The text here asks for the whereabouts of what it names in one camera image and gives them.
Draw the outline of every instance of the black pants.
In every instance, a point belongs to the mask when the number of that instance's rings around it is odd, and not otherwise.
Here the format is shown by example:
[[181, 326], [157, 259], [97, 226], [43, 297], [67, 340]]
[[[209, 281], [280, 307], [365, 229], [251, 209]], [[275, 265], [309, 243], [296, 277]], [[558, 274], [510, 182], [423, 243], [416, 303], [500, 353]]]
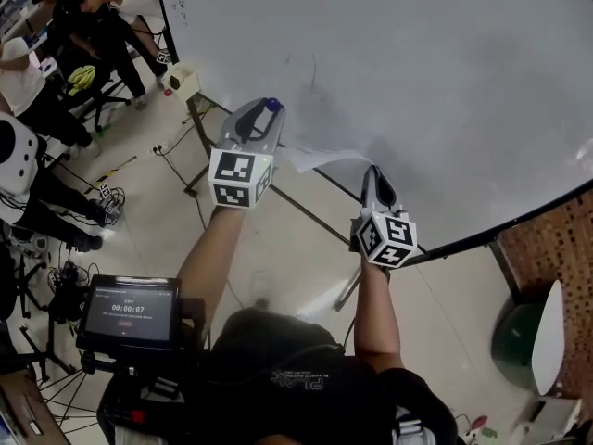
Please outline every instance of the black pants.
[[95, 204], [84, 197], [82, 193], [68, 188], [54, 174], [40, 166], [31, 185], [25, 212], [16, 226], [30, 229], [42, 235], [49, 235], [71, 246], [76, 245], [77, 238], [90, 237], [74, 224], [64, 221], [42, 201], [78, 212], [87, 219], [93, 219], [96, 214]]
[[128, 86], [134, 97], [145, 94], [145, 87], [140, 75], [128, 54], [126, 42], [129, 43], [148, 64], [155, 76], [161, 76], [167, 71], [167, 65], [157, 62], [146, 46], [138, 39], [132, 27], [121, 17], [112, 17], [108, 24], [104, 23], [102, 34], [92, 38], [91, 44], [97, 49], [100, 57], [111, 63], [121, 80]]
[[47, 84], [17, 119], [34, 132], [54, 137], [66, 146], [89, 146], [93, 141], [84, 125], [64, 108]]

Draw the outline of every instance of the tiled floor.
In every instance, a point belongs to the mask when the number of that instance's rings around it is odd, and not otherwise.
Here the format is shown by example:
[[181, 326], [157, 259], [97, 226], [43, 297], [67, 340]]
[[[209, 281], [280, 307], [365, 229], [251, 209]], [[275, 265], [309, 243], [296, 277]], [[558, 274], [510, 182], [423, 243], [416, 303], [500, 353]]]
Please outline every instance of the tiled floor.
[[[152, 83], [144, 63], [137, 62], [137, 66], [145, 81]], [[121, 107], [110, 114], [111, 127], [99, 139], [103, 154], [98, 159], [82, 157], [68, 164], [84, 178], [95, 180], [137, 157], [108, 179], [111, 186], [125, 190], [127, 202], [118, 226], [102, 232], [104, 247], [98, 252], [71, 255], [84, 268], [96, 262], [101, 273], [173, 276], [203, 231], [195, 202], [183, 193], [182, 183], [165, 160], [151, 154], [152, 146], [171, 145], [179, 139], [189, 127], [182, 127], [187, 116], [178, 101], [165, 97], [155, 87], [148, 99], [149, 107], [143, 112]], [[223, 118], [216, 110], [205, 118], [212, 137], [216, 137]], [[170, 160], [185, 180], [193, 178], [208, 162], [194, 131], [170, 154]], [[57, 167], [56, 172], [67, 183], [84, 189], [61, 168]], [[342, 235], [347, 235], [349, 219], [360, 209], [318, 174], [297, 174], [284, 162], [280, 163], [274, 184]], [[196, 189], [208, 219], [212, 204], [206, 181]], [[67, 252], [62, 251], [62, 260], [65, 256]], [[53, 244], [52, 259], [56, 265], [57, 243]], [[236, 297], [227, 289], [216, 314], [213, 338], [232, 312], [251, 301], [254, 276], [265, 275], [273, 285], [272, 304], [278, 310], [319, 322], [342, 341], [356, 308], [356, 296], [340, 313], [331, 306], [358, 262], [339, 239], [269, 190], [258, 208], [247, 216], [230, 276]], [[37, 293], [49, 298], [44, 279], [40, 279]], [[445, 261], [397, 271], [392, 295], [406, 366], [424, 377], [455, 414], [467, 413], [472, 419], [488, 415], [489, 425], [499, 433], [498, 443], [511, 443], [508, 434], [531, 397], [508, 384], [489, 358], [490, 335], [510, 296], [490, 251], [478, 248]], [[33, 315], [29, 321], [16, 314], [11, 318], [12, 336], [19, 349], [26, 350], [18, 331], [21, 324], [27, 324], [33, 336], [44, 343], [46, 317], [35, 312]], [[351, 341], [348, 350], [352, 352]], [[66, 326], [57, 330], [57, 352], [79, 365], [79, 353]], [[54, 379], [63, 376], [61, 371], [50, 370]], [[67, 403], [81, 380], [76, 379], [59, 393], [68, 381], [43, 393], [47, 398], [57, 394], [55, 401]], [[72, 405], [93, 411], [108, 380], [109, 375], [103, 373], [86, 376]], [[63, 406], [54, 403], [51, 407], [56, 413], [64, 411]], [[83, 410], [73, 413], [92, 415]], [[69, 431], [94, 422], [88, 417], [71, 418], [63, 428]], [[465, 427], [461, 419], [460, 430]], [[74, 444], [105, 443], [98, 426], [71, 432], [68, 437]]]

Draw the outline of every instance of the wrist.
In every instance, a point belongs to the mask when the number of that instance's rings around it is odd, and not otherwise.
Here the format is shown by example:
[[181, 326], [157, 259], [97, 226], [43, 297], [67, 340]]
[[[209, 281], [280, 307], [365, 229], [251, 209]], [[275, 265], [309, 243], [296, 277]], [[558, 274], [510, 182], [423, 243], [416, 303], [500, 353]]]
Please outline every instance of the wrist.
[[362, 270], [363, 273], [365, 273], [371, 277], [375, 277], [375, 278], [384, 277], [386, 279], [387, 283], [389, 284], [389, 282], [391, 280], [391, 273], [388, 268], [382, 267], [382, 266], [374, 264], [374, 263], [370, 263], [369, 261], [367, 261], [367, 259], [363, 255], [361, 255], [360, 258], [361, 258], [360, 269]]
[[243, 219], [246, 215], [246, 210], [241, 210], [239, 208], [230, 208], [228, 206], [217, 206], [212, 211], [212, 215], [210, 216], [210, 221], [217, 217], [217, 216], [224, 216], [224, 217], [237, 217]]

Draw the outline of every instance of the white box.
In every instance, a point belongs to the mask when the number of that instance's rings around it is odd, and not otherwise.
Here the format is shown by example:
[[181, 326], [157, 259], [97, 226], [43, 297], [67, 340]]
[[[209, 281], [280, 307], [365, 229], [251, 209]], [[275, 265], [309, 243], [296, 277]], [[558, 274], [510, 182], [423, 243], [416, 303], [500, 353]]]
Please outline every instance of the white box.
[[360, 251], [370, 263], [397, 268], [418, 247], [416, 224], [372, 211], [359, 228]]
[[255, 208], [271, 183], [274, 157], [212, 149], [208, 184], [215, 206]]

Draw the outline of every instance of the yellow object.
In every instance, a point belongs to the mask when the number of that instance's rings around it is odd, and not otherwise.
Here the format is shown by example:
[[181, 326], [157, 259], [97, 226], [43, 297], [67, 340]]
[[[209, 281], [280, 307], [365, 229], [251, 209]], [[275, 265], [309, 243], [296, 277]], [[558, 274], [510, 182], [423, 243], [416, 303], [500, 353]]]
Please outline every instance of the yellow object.
[[94, 79], [95, 66], [83, 66], [82, 68], [77, 68], [68, 77], [68, 82], [73, 85], [68, 94], [75, 95], [84, 89], [88, 89], [91, 87], [91, 84], [93, 84]]

